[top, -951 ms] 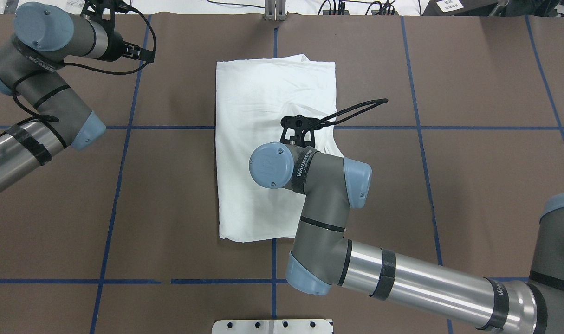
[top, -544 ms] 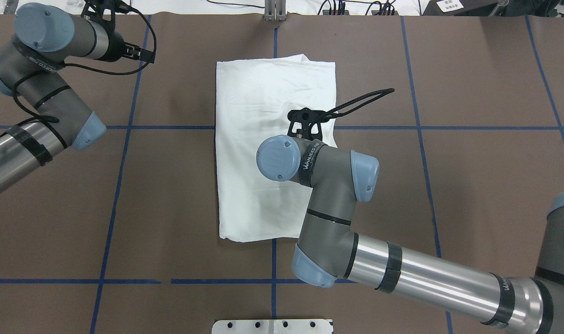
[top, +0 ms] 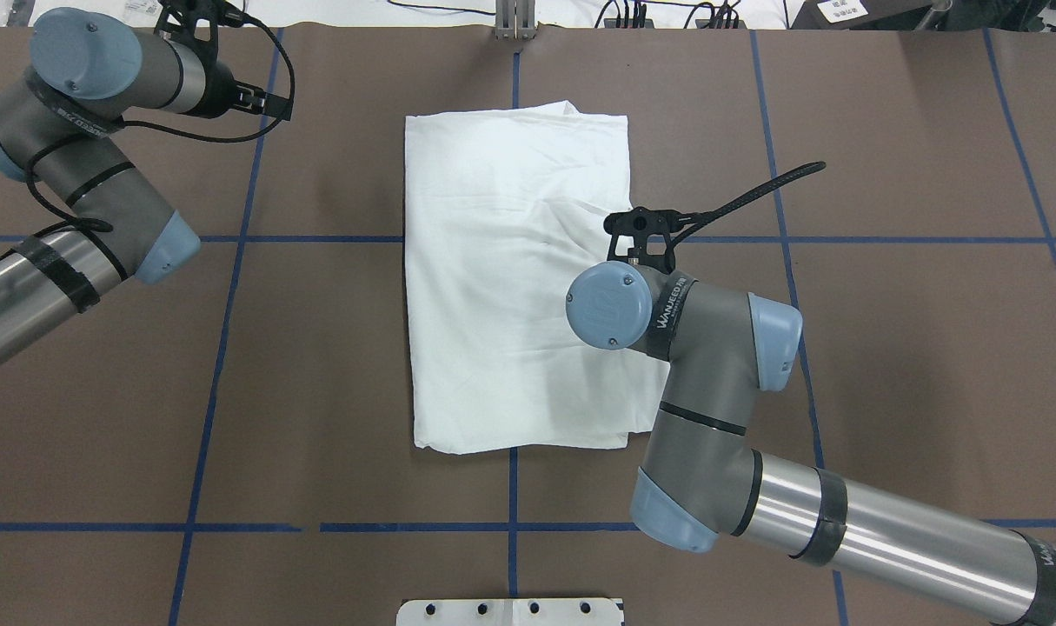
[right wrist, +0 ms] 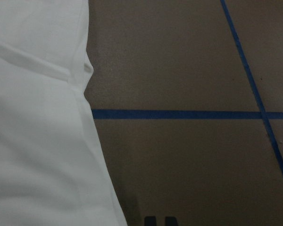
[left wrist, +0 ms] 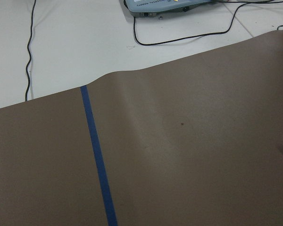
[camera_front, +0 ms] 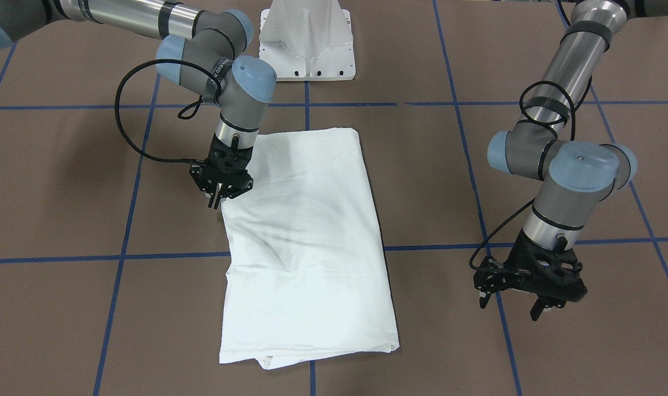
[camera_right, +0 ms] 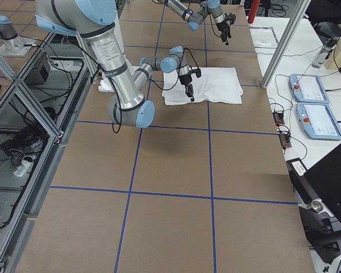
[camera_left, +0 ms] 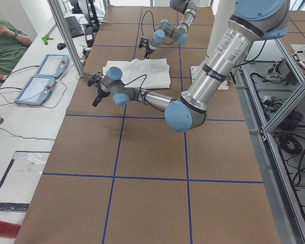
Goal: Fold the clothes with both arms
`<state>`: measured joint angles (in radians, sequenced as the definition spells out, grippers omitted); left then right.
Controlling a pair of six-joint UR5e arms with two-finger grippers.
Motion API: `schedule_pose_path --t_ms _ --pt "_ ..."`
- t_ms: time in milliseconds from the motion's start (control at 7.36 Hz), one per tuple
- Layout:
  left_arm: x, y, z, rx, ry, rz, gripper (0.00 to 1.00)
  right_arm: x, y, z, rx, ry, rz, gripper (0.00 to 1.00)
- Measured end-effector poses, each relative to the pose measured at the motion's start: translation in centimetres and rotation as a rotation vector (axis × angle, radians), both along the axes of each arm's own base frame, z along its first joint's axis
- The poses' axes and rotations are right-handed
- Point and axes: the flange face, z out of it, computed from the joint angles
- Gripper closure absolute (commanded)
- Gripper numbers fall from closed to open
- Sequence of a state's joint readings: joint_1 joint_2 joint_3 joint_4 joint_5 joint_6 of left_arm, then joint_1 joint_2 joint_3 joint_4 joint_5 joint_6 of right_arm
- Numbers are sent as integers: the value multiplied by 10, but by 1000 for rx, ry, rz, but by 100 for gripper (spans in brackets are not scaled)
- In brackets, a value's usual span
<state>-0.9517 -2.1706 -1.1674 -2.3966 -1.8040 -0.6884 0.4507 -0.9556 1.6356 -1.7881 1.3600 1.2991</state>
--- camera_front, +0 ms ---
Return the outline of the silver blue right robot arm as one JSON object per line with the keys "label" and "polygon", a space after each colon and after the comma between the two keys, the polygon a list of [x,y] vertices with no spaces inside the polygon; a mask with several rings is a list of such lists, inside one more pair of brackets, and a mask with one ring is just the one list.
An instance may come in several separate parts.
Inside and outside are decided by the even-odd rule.
{"label": "silver blue right robot arm", "polygon": [[[59,21],[110,26],[155,40],[154,59],[136,65],[116,89],[113,112],[122,138],[146,160],[187,164],[211,208],[252,190],[254,179],[247,168],[277,74],[266,61],[245,53],[255,36],[249,16],[233,8],[214,12],[179,1],[0,1],[0,50]],[[197,95],[178,113],[180,119],[191,119],[204,105],[219,107],[205,158],[153,156],[126,133],[120,110],[123,90],[150,67]]]}

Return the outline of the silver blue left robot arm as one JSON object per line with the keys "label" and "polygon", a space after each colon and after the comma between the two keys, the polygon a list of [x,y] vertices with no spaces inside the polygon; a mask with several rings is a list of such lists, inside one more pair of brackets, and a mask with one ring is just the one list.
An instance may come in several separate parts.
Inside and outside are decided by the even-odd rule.
{"label": "silver blue left robot arm", "polygon": [[490,140],[490,167],[542,185],[522,206],[529,215],[507,259],[486,256],[474,265],[472,254],[469,260],[481,309],[503,290],[532,293],[536,321],[587,295],[573,246],[598,203],[626,187],[638,167],[625,146],[578,141],[577,111],[596,65],[630,16],[623,1],[578,2],[543,77],[520,95],[520,119]]}

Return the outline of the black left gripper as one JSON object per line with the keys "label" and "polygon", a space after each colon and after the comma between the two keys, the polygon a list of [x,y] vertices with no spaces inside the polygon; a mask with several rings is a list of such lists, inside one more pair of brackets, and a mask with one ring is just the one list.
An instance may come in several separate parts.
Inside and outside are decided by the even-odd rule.
{"label": "black left gripper", "polygon": [[479,266],[473,266],[474,288],[492,295],[503,290],[535,294],[537,300],[529,312],[534,322],[547,309],[577,303],[588,289],[581,277],[583,265],[568,244],[560,233],[547,249],[520,232],[505,261],[485,256]]}

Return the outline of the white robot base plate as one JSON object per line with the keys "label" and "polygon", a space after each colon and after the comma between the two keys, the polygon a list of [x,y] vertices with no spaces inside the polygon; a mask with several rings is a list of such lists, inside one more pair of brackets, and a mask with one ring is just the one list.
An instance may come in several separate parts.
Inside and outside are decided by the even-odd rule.
{"label": "white robot base plate", "polygon": [[348,10],[342,23],[305,8],[284,13],[274,7],[261,13],[259,56],[276,72],[278,82],[347,81],[356,77],[353,32]]}

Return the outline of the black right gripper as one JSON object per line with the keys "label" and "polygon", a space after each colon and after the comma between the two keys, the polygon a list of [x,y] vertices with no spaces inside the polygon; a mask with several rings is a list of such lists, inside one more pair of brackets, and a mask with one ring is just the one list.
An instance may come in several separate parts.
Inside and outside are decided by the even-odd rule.
{"label": "black right gripper", "polygon": [[239,148],[239,136],[233,135],[226,145],[214,137],[209,156],[190,166],[190,175],[209,198],[208,208],[217,210],[226,198],[234,199],[253,188],[253,178],[246,166],[253,148]]}

